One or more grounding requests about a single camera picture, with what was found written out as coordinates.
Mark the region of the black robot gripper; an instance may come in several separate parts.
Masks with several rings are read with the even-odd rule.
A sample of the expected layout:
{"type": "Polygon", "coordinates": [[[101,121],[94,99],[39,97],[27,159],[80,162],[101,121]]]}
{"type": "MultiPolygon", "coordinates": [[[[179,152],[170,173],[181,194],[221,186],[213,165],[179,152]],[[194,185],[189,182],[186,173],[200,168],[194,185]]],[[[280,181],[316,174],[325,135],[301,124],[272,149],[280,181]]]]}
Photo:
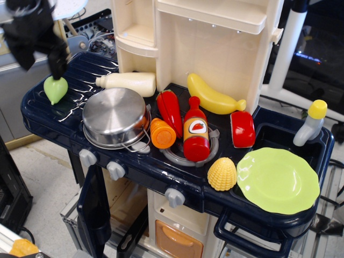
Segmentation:
{"type": "Polygon", "coordinates": [[[67,70],[69,53],[66,43],[55,34],[51,12],[39,10],[14,17],[2,25],[5,41],[19,65],[29,70],[35,63],[34,52],[48,54],[48,64],[54,80],[67,70]]]}

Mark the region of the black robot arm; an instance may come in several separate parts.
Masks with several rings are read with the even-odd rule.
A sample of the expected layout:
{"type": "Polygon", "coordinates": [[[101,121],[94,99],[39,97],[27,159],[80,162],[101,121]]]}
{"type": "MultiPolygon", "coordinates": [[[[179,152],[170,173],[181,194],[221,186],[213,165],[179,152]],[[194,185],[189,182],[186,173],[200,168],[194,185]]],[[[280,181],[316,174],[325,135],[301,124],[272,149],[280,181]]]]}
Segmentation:
{"type": "Polygon", "coordinates": [[[35,52],[46,54],[53,79],[67,70],[67,44],[54,32],[53,7],[49,1],[6,1],[12,21],[2,22],[10,52],[25,70],[35,63],[35,52]]]}

